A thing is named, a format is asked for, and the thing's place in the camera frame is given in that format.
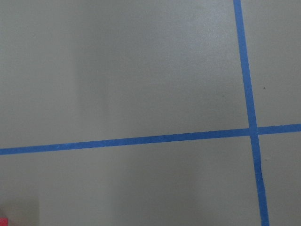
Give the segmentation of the red cube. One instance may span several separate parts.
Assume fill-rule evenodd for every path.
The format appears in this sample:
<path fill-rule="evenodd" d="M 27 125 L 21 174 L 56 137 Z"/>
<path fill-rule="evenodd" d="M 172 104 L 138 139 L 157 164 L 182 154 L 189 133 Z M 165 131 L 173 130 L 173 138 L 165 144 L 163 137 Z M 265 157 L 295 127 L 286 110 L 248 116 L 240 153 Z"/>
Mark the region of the red cube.
<path fill-rule="evenodd" d="M 0 226 L 8 226 L 8 218 L 3 214 L 0 214 Z"/>

